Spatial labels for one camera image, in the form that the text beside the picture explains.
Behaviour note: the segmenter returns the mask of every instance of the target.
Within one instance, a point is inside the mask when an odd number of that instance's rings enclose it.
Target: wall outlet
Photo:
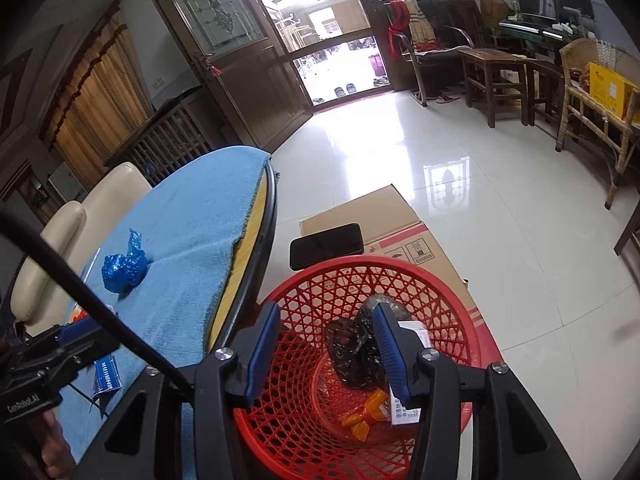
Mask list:
[[[154,82],[154,90],[158,90],[164,84],[164,77],[160,76]]]

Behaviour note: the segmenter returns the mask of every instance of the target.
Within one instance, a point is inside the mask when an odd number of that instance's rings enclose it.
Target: beige towel on chair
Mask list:
[[[406,8],[409,9],[409,31],[411,32],[411,41],[414,44],[414,48],[416,43],[434,40],[436,35],[433,32],[431,23],[418,7],[418,2],[416,0],[404,0],[404,3]]]

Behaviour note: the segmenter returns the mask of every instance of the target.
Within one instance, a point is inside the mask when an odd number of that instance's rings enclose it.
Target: yellow box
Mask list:
[[[616,117],[624,119],[631,92],[636,85],[597,63],[590,63],[589,94]]]

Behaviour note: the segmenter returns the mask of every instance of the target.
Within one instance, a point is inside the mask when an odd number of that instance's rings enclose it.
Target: gold curtain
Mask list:
[[[67,72],[46,131],[87,190],[106,174],[104,161],[153,114],[122,12],[111,7],[100,26]]]

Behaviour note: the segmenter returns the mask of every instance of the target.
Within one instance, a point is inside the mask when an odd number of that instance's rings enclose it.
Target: blue plastic bag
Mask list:
[[[104,288],[115,294],[127,292],[130,288],[139,285],[148,267],[145,251],[142,250],[142,236],[133,229],[129,231],[127,255],[110,254],[104,257],[102,266]]]

